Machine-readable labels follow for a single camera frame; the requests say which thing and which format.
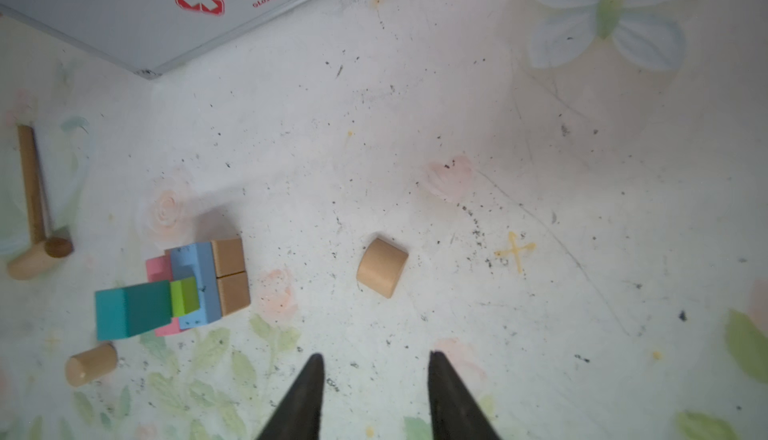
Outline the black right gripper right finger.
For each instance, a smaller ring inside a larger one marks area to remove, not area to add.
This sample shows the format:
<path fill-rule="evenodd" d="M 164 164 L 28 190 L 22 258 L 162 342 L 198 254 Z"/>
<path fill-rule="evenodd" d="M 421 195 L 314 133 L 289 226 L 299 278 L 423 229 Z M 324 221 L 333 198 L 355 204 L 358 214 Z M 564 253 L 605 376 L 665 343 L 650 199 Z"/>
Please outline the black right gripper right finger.
<path fill-rule="evenodd" d="M 501 439 L 441 351 L 430 353 L 427 385 L 435 440 Z"/>

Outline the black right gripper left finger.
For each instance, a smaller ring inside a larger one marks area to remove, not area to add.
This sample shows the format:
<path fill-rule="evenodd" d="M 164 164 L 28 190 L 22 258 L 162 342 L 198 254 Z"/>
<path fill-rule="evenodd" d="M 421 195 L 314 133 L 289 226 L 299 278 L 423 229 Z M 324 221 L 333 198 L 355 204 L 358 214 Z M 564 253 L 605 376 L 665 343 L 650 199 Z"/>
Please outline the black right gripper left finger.
<path fill-rule="evenodd" d="M 323 356 L 315 353 L 308 358 L 257 439 L 318 440 L 324 384 Z"/>

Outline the natural wood rectangular block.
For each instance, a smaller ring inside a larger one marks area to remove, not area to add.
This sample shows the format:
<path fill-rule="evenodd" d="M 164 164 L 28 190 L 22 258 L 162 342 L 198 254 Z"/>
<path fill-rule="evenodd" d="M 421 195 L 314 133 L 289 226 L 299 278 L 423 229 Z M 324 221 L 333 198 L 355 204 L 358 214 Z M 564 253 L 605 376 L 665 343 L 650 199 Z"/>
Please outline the natural wood rectangular block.
<path fill-rule="evenodd" d="M 221 315 L 226 317 L 251 304 L 249 280 L 246 272 L 217 279 Z"/>

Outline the green wood block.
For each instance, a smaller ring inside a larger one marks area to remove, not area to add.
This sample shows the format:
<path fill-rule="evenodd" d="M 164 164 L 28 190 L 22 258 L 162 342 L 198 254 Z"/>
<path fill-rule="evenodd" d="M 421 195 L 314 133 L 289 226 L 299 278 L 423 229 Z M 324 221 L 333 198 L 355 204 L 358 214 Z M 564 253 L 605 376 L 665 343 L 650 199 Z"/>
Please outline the green wood block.
<path fill-rule="evenodd" d="M 170 295 L 173 318 L 180 318 L 200 309 L 197 281 L 194 277 L 171 281 Z"/>

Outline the light blue wood block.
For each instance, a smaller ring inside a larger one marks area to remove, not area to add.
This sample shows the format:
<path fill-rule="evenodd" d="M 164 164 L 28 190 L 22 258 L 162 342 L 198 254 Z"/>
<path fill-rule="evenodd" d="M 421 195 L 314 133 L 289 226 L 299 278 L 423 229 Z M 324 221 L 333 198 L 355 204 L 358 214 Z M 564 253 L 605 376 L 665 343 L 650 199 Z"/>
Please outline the light blue wood block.
<path fill-rule="evenodd" d="M 211 243 L 173 248 L 168 255 L 174 280 L 193 277 L 196 281 L 199 308 L 180 317 L 180 329 L 185 331 L 219 321 L 222 310 Z"/>

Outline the pink wood block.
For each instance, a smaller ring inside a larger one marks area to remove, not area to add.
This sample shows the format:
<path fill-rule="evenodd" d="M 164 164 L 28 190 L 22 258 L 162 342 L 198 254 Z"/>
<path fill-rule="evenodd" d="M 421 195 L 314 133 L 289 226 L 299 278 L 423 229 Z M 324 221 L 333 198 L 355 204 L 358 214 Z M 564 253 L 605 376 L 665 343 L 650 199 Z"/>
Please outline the pink wood block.
<path fill-rule="evenodd" d="M 145 261 L 146 276 L 149 282 L 171 281 L 173 279 L 169 255 L 151 258 Z M 173 317 L 171 323 L 154 330 L 156 337 L 176 335 L 182 332 L 179 319 Z"/>

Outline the teal wood cube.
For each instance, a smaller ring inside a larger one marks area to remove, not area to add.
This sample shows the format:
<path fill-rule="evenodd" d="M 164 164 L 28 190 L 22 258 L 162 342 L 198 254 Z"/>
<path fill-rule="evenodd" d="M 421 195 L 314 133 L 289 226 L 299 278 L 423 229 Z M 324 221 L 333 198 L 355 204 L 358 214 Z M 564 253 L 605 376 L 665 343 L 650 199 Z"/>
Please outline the teal wood cube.
<path fill-rule="evenodd" d="M 172 321 L 169 281 L 143 283 L 95 293 L 97 340 L 127 339 Z"/>

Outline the natural wood arch block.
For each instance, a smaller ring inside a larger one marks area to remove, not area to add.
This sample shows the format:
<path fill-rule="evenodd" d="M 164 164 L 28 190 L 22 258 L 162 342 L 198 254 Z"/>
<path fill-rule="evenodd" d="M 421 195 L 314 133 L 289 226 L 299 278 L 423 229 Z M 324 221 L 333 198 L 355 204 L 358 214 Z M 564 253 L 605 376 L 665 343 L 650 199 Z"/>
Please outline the natural wood arch block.
<path fill-rule="evenodd" d="M 217 278 L 239 274 L 246 270 L 241 238 L 213 240 L 211 247 Z"/>

